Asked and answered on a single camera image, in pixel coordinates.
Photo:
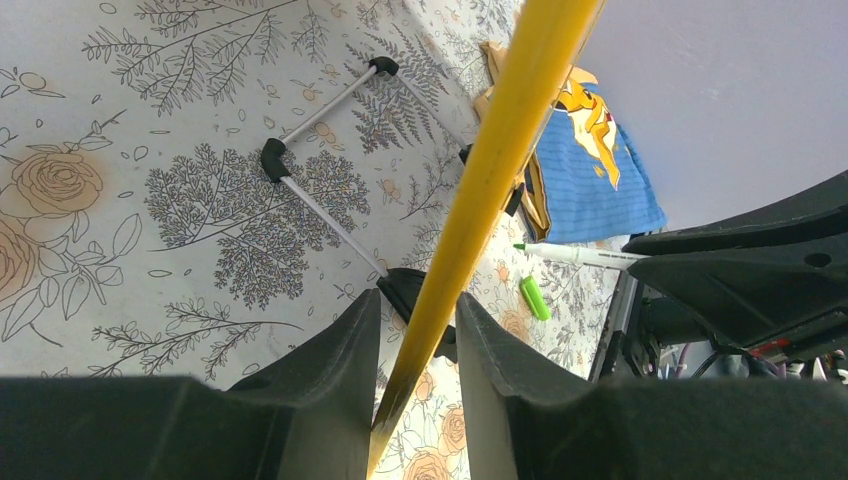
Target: yellow cartoon character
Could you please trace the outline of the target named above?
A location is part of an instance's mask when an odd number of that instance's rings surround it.
[[[618,190],[621,172],[613,156],[617,128],[604,99],[569,78],[557,97],[554,109],[568,113],[574,122],[574,139],[586,149],[586,153],[600,160],[612,188]],[[595,171],[603,173],[597,166]]]

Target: blue fabric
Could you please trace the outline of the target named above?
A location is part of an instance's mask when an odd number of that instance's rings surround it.
[[[597,86],[583,84],[595,93]],[[536,146],[551,229],[548,243],[589,242],[656,230],[666,224],[642,161],[620,125],[612,149],[621,178],[618,189],[601,163],[574,138],[569,114],[555,110]]]

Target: green marker cap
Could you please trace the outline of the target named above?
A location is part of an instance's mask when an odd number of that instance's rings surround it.
[[[545,303],[544,297],[542,297],[542,291],[539,289],[535,278],[532,276],[523,278],[518,283],[518,287],[521,289],[521,294],[524,295],[527,305],[530,306],[530,311],[536,318],[542,321],[551,318],[551,311]]]

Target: marker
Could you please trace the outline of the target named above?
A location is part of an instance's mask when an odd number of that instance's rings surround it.
[[[570,245],[554,245],[551,243],[516,243],[513,247],[524,250],[527,253],[532,253],[533,255],[550,258],[551,260],[575,263],[577,265],[613,268],[615,270],[627,270],[630,265],[643,258],[648,258],[647,255],[595,250],[593,248],[572,247]]]

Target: wall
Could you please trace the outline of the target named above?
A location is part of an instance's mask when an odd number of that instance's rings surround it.
[[[644,157],[670,228],[846,169],[848,3],[609,1],[580,64]]]

